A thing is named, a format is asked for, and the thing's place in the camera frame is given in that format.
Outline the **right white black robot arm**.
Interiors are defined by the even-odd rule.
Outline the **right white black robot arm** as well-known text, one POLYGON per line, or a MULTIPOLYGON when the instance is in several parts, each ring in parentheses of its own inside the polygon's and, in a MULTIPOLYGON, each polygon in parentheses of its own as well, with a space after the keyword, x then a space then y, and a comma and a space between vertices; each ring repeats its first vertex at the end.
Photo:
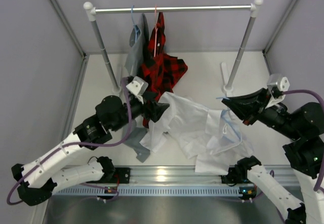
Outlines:
POLYGON ((292 196, 255 156, 240 159, 229 176, 256 185, 275 205, 285 223, 323 223, 323 99, 310 90, 262 88, 249 95, 224 97, 222 103, 243 124, 261 122, 291 141, 282 148, 299 182, 303 200, 292 196), (298 93, 312 95, 317 101, 293 113, 281 102, 270 105, 272 98, 298 93))

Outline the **white shirt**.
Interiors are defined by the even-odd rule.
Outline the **white shirt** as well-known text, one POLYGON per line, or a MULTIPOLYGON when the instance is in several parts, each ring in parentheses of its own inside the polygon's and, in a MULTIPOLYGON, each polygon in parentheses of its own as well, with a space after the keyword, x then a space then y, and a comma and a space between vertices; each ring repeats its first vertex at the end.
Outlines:
POLYGON ((140 144, 157 152, 170 136, 176 140, 186 158, 196 158, 195 172, 215 175, 228 174, 231 161, 236 157, 250 157, 254 153, 251 143, 242 133, 238 145, 219 145, 214 135, 216 109, 165 92, 160 103, 170 107, 156 122, 149 122, 149 131, 140 144))

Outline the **blue wire hanger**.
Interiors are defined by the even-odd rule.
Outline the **blue wire hanger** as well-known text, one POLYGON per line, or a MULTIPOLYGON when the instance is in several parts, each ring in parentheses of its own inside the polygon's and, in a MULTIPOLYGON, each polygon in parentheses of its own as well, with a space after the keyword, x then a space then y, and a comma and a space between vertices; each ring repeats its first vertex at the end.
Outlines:
POLYGON ((217 109, 214 119, 214 135, 219 145, 238 145, 242 141, 242 133, 230 109, 217 109))

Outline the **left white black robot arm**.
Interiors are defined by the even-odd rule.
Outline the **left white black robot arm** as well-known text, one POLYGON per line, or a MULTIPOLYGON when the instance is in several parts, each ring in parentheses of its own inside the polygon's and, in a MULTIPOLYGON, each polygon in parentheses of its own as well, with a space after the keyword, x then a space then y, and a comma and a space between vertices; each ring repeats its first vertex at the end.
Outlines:
POLYGON ((130 126, 138 116, 157 122, 169 106, 154 99, 140 102, 135 96, 129 96, 126 103, 118 96, 105 97, 95 107, 95 114, 85 119, 56 147, 29 164, 15 164, 11 168, 20 202, 35 206, 77 184, 111 182, 115 167, 108 157, 99 157, 83 166, 68 169, 66 166, 98 147, 110 147, 111 132, 130 126))

